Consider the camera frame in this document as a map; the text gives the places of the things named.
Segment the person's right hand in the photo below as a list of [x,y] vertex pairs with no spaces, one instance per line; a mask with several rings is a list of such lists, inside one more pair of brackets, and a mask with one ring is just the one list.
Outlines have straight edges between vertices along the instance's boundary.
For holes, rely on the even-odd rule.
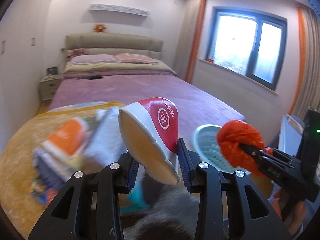
[[[281,188],[277,189],[277,191],[273,194],[272,198],[269,199],[272,207],[274,208],[277,215],[282,218],[281,216]],[[301,226],[303,225],[303,220],[306,217],[306,207],[303,201],[299,201],[294,209],[293,209],[293,217],[291,222],[287,225],[287,229],[292,237],[292,239],[296,239],[297,236],[301,232]]]

